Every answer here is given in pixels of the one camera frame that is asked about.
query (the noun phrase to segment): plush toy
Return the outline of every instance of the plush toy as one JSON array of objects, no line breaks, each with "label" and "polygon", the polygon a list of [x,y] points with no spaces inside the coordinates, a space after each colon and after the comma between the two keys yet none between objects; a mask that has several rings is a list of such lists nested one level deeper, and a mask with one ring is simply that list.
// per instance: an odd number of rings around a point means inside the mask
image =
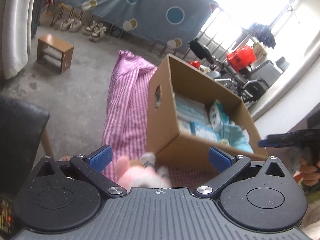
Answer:
[{"label": "plush toy", "polygon": [[171,182],[168,169],[161,167],[155,171],[156,156],[154,153],[145,153],[140,162],[131,160],[128,156],[121,156],[115,165],[117,184],[124,187],[127,192],[132,187],[143,188],[169,188]]}]

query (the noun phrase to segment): concrete floor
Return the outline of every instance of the concrete floor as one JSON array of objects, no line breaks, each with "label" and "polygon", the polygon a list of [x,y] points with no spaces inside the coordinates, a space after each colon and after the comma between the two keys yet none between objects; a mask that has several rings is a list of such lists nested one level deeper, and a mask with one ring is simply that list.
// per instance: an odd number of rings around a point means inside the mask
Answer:
[{"label": "concrete floor", "polygon": [[[59,22],[50,28],[50,21],[50,17],[42,16],[42,25],[32,39],[28,64],[3,84],[0,93],[49,109],[47,130],[56,159],[89,154],[101,145],[108,87],[118,50],[130,50],[159,65],[162,59],[157,55],[161,48],[149,53],[150,44],[143,48],[137,46],[141,39],[135,38],[129,43],[113,36],[93,43],[81,30],[76,33],[58,30]],[[36,62],[37,40],[48,33],[75,46],[71,68],[63,74],[59,73],[60,63],[54,59],[46,56],[46,64]],[[43,155],[40,145],[36,162]]]}]

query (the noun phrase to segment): finger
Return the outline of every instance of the finger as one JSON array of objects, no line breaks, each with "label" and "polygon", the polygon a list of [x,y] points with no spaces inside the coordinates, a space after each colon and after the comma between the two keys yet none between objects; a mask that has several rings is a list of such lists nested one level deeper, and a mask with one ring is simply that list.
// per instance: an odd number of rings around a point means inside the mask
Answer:
[{"label": "finger", "polygon": [[302,173],[315,173],[318,170],[315,166],[309,166],[309,165],[302,165],[300,167],[300,171]]},{"label": "finger", "polygon": [[300,159],[300,165],[307,165],[307,164],[308,164],[308,162],[306,159],[304,159],[304,158]]},{"label": "finger", "polygon": [[305,180],[319,180],[320,179],[320,173],[312,173],[312,174],[303,174],[303,178]]},{"label": "finger", "polygon": [[303,180],[303,183],[307,186],[314,186],[318,183],[318,180]]},{"label": "finger", "polygon": [[69,155],[63,156],[59,161],[70,161],[71,157]]}]

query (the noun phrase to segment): sneaker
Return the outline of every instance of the sneaker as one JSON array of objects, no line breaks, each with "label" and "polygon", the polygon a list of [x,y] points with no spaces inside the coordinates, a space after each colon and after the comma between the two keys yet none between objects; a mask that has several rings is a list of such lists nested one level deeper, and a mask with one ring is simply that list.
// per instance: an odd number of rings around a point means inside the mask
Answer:
[{"label": "sneaker", "polygon": [[98,26],[98,23],[93,21],[93,23],[90,26],[87,26],[86,28],[83,29],[83,34],[90,36],[94,32],[97,26]]},{"label": "sneaker", "polygon": [[104,36],[106,36],[107,27],[103,26],[102,23],[99,23],[98,27],[95,28],[94,32],[90,35],[90,41],[98,41]]},{"label": "sneaker", "polygon": [[70,25],[70,31],[71,32],[76,32],[77,30],[79,30],[82,26],[82,22],[78,19],[73,19]]},{"label": "sneaker", "polygon": [[61,31],[67,30],[67,29],[70,27],[71,22],[72,22],[72,19],[71,19],[71,18],[70,18],[70,19],[65,19],[65,20],[63,20],[63,22],[61,23],[59,29],[60,29]]}]

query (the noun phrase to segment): cardboard box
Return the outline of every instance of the cardboard box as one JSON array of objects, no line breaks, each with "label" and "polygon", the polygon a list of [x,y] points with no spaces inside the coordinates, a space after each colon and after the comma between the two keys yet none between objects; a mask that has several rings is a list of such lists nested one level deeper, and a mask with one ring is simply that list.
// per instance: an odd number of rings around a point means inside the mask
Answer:
[{"label": "cardboard box", "polygon": [[[247,130],[254,154],[180,131],[174,92],[206,107],[218,99],[230,120]],[[245,155],[254,161],[264,161],[268,155],[264,148],[258,147],[259,140],[254,122],[238,96],[183,60],[170,54],[164,58],[150,79],[148,97],[147,151],[156,153],[159,163],[215,171],[208,161],[208,150],[212,146],[233,156]]]}]

